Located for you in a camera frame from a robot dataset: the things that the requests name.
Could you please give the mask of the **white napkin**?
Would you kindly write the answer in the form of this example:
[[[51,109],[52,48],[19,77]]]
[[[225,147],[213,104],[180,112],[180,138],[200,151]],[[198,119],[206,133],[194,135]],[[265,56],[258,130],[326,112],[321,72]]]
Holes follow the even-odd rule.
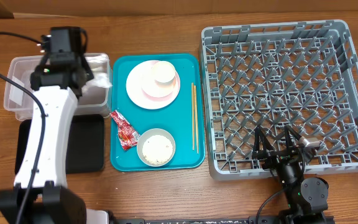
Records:
[[[88,65],[93,73],[94,78],[87,81],[85,86],[82,87],[82,91],[85,93],[92,87],[98,88],[110,88],[112,87],[109,81],[107,66],[109,65],[109,59],[106,55],[97,55],[85,57]]]

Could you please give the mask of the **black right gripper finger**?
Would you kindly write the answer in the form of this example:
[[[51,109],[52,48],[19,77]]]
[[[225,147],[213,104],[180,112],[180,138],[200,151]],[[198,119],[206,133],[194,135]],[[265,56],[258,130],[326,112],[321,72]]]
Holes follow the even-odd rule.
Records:
[[[294,138],[296,141],[299,141],[301,139],[301,135],[289,125],[286,125],[284,127],[284,134],[287,150],[298,149],[298,146],[293,144],[292,138]]]
[[[259,152],[259,151],[271,151],[272,145],[270,144],[269,140],[267,139],[264,132],[261,130],[259,126],[257,126],[254,129],[254,146],[253,151]]]

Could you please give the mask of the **white rice pile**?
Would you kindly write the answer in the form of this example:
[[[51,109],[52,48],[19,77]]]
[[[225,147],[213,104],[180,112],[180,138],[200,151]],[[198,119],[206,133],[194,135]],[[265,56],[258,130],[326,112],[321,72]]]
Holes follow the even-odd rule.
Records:
[[[147,162],[161,166],[168,162],[173,154],[173,144],[165,136],[153,135],[145,140],[142,155]]]

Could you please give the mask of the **grey bowl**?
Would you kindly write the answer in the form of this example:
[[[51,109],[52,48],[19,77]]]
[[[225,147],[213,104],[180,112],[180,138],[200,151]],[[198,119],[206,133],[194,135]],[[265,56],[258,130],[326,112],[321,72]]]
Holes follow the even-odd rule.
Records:
[[[144,132],[137,143],[137,155],[149,167],[167,165],[173,159],[175,150],[176,144],[173,136],[160,128]]]

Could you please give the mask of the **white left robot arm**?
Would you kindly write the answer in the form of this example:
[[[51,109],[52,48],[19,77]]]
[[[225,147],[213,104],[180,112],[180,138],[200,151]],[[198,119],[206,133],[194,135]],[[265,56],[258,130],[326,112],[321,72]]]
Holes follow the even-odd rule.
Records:
[[[0,211],[9,223],[86,223],[83,199],[67,187],[66,156],[71,122],[82,87],[93,79],[83,53],[42,57],[30,77],[34,101],[29,138],[11,190],[0,190]]]

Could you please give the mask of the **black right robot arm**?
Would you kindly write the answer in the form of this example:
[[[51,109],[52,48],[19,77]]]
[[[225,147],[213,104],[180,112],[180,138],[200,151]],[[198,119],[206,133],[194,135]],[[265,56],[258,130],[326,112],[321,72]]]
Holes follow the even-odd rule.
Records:
[[[262,168],[277,177],[282,189],[271,195],[259,207],[255,222],[259,223],[263,208],[273,198],[285,194],[288,209],[274,217],[272,223],[334,223],[326,217],[329,184],[320,177],[305,177],[306,165],[316,155],[320,141],[302,136],[291,126],[284,127],[285,149],[276,151],[260,127],[254,129],[252,158],[263,162]]]

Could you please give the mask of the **red snack wrapper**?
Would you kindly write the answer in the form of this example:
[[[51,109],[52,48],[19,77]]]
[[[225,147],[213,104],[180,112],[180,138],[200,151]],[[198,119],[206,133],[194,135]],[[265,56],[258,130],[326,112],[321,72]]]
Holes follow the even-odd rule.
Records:
[[[140,139],[140,134],[128,122],[128,120],[118,111],[114,110],[110,117],[117,125],[117,136],[123,150],[127,151],[136,146]]]

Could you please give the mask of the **bamboo chopstick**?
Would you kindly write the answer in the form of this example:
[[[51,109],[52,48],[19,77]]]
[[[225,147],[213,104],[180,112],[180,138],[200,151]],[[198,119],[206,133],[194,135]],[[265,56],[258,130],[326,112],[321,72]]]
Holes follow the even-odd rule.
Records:
[[[199,139],[198,139],[198,107],[196,85],[193,85],[193,98],[194,98],[194,116],[195,116],[195,139],[196,139],[196,152],[199,154]]]
[[[192,130],[192,150],[195,150],[195,115],[194,115],[194,83],[191,83],[191,130]]]

